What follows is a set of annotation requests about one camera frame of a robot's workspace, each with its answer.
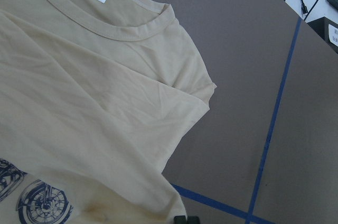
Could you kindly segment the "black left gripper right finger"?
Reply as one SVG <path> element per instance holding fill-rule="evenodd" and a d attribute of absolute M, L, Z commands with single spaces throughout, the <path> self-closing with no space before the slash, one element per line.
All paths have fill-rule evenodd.
<path fill-rule="evenodd" d="M 187 224 L 199 224 L 199 217 L 198 216 L 188 216 L 186 223 Z"/>

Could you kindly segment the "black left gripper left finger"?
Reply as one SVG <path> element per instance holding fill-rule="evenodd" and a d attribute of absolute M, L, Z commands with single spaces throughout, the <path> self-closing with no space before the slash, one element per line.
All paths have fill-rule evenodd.
<path fill-rule="evenodd" d="M 186 216 L 175 216 L 174 224 L 186 224 Z"/>

